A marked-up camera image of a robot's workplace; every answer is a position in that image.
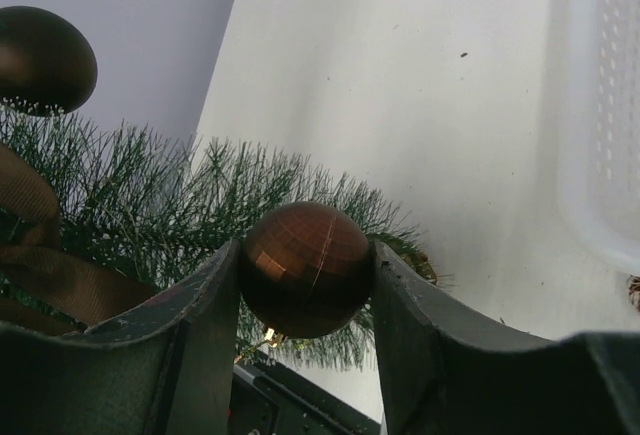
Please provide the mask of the matte brown bauble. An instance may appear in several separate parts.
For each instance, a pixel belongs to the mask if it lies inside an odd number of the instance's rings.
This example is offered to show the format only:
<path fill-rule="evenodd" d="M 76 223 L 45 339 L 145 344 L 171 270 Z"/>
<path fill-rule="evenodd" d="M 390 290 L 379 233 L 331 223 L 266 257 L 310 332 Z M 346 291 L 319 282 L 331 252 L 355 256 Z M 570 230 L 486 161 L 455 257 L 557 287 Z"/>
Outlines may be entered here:
<path fill-rule="evenodd" d="M 69 21 L 32 6 L 1 9 L 1 101 L 39 117 L 73 112 L 92 96 L 98 64 Z"/>

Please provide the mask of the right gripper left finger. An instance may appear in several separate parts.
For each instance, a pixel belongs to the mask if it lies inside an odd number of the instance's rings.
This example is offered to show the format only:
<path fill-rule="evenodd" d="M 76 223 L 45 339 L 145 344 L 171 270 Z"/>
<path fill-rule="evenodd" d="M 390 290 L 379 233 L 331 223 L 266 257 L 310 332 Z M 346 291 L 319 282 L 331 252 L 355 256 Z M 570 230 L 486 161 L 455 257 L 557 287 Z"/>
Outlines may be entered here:
<path fill-rule="evenodd" d="M 239 311 L 239 244 L 80 334 L 1 325 L 4 434 L 224 434 Z"/>

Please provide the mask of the brown pine cone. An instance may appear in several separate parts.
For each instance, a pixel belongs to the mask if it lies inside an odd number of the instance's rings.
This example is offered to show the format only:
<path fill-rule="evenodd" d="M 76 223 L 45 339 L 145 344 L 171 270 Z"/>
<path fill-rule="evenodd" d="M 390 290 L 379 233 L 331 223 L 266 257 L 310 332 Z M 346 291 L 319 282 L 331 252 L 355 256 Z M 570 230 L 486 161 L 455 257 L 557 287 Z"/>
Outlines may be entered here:
<path fill-rule="evenodd" d="M 640 312 L 640 277 L 630 276 L 627 279 L 627 294 L 629 303 Z"/>

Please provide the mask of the faceted brown bauble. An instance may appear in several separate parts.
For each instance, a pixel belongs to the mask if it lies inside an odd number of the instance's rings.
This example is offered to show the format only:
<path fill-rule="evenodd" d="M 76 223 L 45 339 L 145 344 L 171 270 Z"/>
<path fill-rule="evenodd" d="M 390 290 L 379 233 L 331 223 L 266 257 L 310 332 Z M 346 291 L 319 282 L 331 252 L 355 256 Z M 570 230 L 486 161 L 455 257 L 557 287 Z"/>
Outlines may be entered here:
<path fill-rule="evenodd" d="M 349 216 L 322 203 L 293 202 L 247 232 L 239 286 L 267 328 L 315 339 L 342 328 L 367 302 L 373 265 L 371 243 Z"/>

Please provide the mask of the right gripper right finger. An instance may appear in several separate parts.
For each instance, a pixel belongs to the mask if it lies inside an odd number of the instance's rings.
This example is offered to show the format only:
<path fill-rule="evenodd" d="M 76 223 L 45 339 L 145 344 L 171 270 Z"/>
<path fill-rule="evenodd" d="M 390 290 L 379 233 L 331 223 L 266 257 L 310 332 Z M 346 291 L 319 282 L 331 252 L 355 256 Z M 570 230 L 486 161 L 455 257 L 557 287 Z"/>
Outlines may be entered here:
<path fill-rule="evenodd" d="M 635 434 L 639 338 L 511 328 L 374 246 L 375 345 L 391 434 Z"/>

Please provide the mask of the small green christmas tree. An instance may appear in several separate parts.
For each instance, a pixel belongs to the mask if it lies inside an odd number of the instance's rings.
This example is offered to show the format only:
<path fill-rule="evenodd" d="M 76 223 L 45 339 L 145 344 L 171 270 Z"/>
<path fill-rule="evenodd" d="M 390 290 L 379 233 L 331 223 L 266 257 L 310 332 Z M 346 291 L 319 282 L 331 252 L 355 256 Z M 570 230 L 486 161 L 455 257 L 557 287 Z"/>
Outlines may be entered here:
<path fill-rule="evenodd" d="M 213 141 L 199 165 L 190 147 L 146 128 L 99 133 L 72 114 L 29 115 L 1 109 L 5 144 L 52 187 L 61 209 L 61 248 L 156 289 L 197 271 L 229 241 L 243 242 L 266 213 L 285 204 L 318 202 L 354 220 L 371 243 L 391 248 L 419 276 L 436 282 L 410 231 L 394 227 L 397 209 L 381 193 L 349 178 L 334 180 L 305 157 Z M 1 245 L 17 243 L 33 225 L 1 208 Z M 4 322 L 62 336 L 87 326 L 15 285 L 1 271 Z M 267 328 L 245 304 L 238 323 L 238 362 L 263 345 L 297 361 L 360 365 L 373 337 L 370 300 L 339 330 L 315 339 Z"/>

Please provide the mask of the brown and gold ornament garland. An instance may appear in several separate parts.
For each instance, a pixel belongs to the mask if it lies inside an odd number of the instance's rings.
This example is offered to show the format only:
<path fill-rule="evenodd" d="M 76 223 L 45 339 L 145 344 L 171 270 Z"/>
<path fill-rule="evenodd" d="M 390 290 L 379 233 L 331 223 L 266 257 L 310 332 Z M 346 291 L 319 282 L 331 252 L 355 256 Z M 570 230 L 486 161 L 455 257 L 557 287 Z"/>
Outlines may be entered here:
<path fill-rule="evenodd" d="M 1 146 L 1 208 L 33 226 L 1 245 L 1 271 L 34 297 L 91 327 L 152 298 L 156 289 L 61 248 L 61 209 L 49 183 Z"/>

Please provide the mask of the white plastic basket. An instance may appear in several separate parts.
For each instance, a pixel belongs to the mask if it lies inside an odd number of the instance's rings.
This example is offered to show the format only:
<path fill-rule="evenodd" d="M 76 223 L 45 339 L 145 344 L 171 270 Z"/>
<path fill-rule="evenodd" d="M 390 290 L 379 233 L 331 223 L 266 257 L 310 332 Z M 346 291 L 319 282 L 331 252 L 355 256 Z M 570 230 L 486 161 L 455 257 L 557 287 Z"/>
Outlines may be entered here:
<path fill-rule="evenodd" d="M 558 204 L 617 271 L 639 273 L 639 0 L 569 0 Z"/>

